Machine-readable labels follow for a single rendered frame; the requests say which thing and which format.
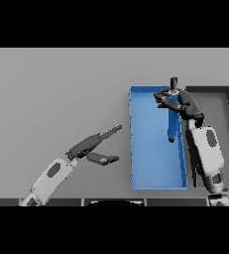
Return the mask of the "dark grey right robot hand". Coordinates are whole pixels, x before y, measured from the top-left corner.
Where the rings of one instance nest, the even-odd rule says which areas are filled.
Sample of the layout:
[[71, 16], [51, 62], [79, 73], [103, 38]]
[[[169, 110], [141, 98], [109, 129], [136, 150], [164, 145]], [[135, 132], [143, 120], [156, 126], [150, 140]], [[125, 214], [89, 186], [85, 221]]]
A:
[[176, 96], [177, 100], [174, 100], [169, 87], [154, 93], [156, 102], [162, 107], [178, 113], [183, 120], [193, 119], [195, 127], [200, 128], [203, 124], [204, 114], [199, 111], [194, 98], [186, 90], [180, 88], [177, 89]]

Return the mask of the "blue bin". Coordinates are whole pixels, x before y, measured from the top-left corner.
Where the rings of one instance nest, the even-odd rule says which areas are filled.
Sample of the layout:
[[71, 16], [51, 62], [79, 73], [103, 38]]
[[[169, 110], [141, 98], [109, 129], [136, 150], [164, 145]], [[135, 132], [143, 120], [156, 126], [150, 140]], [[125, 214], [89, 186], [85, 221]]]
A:
[[160, 85], [131, 85], [130, 154], [132, 189], [185, 190], [187, 177], [180, 118], [176, 136], [169, 141], [169, 110], [159, 108], [154, 94]]

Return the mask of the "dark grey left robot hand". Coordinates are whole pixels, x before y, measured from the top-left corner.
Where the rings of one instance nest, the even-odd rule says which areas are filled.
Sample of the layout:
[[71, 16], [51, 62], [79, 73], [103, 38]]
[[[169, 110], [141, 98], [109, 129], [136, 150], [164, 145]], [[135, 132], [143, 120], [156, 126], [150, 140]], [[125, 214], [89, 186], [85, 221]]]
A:
[[67, 158], [72, 161], [73, 159], [82, 159], [86, 158], [89, 162], [107, 166], [119, 160], [118, 156], [104, 156], [94, 152], [94, 149], [104, 140], [110, 138], [117, 131], [121, 130], [122, 126], [118, 125], [113, 127], [110, 130], [107, 130], [103, 134], [94, 134], [91, 135], [78, 144], [70, 148], [65, 154]]

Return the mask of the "dark grey bin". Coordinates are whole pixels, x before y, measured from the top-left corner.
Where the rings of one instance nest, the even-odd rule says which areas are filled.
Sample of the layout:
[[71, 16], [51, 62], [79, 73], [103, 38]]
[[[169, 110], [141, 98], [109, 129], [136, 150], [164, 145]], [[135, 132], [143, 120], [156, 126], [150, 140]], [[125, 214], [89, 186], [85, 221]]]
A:
[[187, 92], [195, 99], [205, 115], [204, 125], [215, 129], [224, 157], [224, 178], [229, 188], [229, 85], [187, 86]]

